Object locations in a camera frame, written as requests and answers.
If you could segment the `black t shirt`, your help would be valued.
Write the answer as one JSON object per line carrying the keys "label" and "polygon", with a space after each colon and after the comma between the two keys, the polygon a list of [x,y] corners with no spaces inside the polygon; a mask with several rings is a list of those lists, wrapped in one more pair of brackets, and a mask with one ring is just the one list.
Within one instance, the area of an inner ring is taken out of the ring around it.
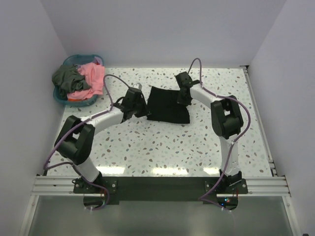
{"label": "black t shirt", "polygon": [[179,91],[151,87],[147,107],[147,120],[173,124],[189,124],[186,106],[177,103]]}

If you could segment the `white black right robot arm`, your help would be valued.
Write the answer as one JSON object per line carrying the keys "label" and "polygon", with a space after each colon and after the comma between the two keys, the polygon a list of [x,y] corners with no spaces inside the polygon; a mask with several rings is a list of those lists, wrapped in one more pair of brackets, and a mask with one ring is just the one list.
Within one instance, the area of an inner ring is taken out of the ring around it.
{"label": "white black right robot arm", "polygon": [[242,180],[237,146],[244,125],[240,103],[234,96],[210,92],[199,80],[192,80],[187,72],[179,73],[175,78],[180,89],[177,102],[188,106],[192,100],[197,100],[210,108],[212,129],[220,140],[220,176],[206,193],[210,194],[219,189],[224,193],[231,193]]}

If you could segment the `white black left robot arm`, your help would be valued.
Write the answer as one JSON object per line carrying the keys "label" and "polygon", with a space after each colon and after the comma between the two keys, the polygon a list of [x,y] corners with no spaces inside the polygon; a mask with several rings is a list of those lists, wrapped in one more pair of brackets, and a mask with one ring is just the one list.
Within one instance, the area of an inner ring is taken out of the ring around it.
{"label": "white black left robot arm", "polygon": [[139,88],[128,88],[124,97],[113,104],[111,111],[104,111],[83,119],[69,116],[55,142],[59,154],[68,159],[91,193],[105,189],[101,172],[90,158],[94,136],[99,132],[133,116],[137,118],[148,114],[144,95]]}

